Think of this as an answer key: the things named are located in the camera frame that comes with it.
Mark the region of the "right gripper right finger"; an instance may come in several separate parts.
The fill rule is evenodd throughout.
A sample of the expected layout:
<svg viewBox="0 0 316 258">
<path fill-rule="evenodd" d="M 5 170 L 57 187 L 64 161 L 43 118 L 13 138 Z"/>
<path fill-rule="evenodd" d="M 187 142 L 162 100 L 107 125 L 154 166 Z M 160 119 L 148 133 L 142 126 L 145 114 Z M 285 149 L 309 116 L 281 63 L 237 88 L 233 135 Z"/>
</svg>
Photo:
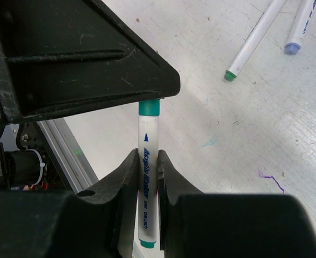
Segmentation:
<svg viewBox="0 0 316 258">
<path fill-rule="evenodd" d="M 203 192 L 177 171 L 164 150 L 159 151 L 157 158 L 157 190 L 160 250 L 165 257 L 185 257 L 186 224 L 182 215 L 184 205 L 179 199 Z"/>
</svg>

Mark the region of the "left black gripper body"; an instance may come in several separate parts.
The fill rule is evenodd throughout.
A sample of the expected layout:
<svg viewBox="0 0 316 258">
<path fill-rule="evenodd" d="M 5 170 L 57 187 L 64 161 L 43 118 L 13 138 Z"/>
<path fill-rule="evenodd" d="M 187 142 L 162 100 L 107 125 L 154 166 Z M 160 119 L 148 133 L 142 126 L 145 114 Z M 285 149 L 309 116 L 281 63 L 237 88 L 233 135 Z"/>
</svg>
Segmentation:
<svg viewBox="0 0 316 258">
<path fill-rule="evenodd" d="M 178 71 L 102 1 L 0 1 L 0 124 L 180 92 Z"/>
</svg>

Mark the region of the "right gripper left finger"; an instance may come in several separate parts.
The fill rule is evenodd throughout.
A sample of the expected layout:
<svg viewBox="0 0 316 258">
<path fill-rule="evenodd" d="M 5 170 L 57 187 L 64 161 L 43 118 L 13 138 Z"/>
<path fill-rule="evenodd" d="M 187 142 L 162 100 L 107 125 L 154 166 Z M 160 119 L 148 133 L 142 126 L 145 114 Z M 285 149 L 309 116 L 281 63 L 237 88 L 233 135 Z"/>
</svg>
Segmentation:
<svg viewBox="0 0 316 258">
<path fill-rule="evenodd" d="M 90 257 L 132 257 L 138 195 L 139 154 L 130 151 L 103 179 L 79 192 L 85 253 Z"/>
</svg>

